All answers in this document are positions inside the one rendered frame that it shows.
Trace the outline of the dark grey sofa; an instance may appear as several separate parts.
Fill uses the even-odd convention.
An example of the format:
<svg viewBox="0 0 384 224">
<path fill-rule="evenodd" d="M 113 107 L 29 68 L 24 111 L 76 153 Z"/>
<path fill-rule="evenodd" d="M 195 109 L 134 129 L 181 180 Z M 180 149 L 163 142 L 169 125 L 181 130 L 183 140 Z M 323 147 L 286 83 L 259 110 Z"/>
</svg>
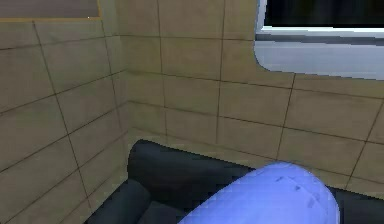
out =
<svg viewBox="0 0 384 224">
<path fill-rule="evenodd" d="M 83 224 L 177 224 L 190 211 L 252 169 L 137 141 L 124 181 Z"/>
</svg>

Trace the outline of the blue cushion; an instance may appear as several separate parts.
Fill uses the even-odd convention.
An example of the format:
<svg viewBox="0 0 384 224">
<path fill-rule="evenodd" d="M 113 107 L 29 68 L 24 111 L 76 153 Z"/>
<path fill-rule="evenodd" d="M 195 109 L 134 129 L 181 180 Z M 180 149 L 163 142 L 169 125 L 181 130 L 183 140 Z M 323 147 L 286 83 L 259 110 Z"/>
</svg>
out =
<svg viewBox="0 0 384 224">
<path fill-rule="evenodd" d="M 318 177 L 275 162 L 233 181 L 178 224 L 340 224 L 340 211 Z"/>
</svg>

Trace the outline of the white framed window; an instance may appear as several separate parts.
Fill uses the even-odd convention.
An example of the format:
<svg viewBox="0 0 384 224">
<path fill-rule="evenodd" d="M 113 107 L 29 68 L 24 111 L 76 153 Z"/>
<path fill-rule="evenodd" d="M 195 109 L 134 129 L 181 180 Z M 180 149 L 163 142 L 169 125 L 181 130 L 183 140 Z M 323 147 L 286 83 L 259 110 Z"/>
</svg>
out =
<svg viewBox="0 0 384 224">
<path fill-rule="evenodd" d="M 269 71 L 384 81 L 384 0 L 258 0 L 254 55 Z"/>
</svg>

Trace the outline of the framed wall picture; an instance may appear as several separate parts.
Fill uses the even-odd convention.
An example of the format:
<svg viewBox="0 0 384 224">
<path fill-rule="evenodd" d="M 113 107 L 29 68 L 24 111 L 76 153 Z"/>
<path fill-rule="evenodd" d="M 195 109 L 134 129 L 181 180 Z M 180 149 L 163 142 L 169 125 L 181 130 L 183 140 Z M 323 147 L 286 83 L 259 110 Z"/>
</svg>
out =
<svg viewBox="0 0 384 224">
<path fill-rule="evenodd" d="M 94 19 L 99 0 L 0 0 L 0 21 Z"/>
</svg>

